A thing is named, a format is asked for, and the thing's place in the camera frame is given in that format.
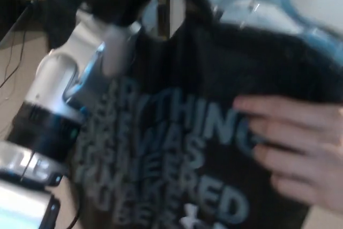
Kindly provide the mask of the person bare hand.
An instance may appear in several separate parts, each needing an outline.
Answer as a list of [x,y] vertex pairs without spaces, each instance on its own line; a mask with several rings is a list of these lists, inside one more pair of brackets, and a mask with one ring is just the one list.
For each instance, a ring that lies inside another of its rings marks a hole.
[[253,150],[283,196],[342,213],[342,105],[244,95],[233,107],[266,143]]

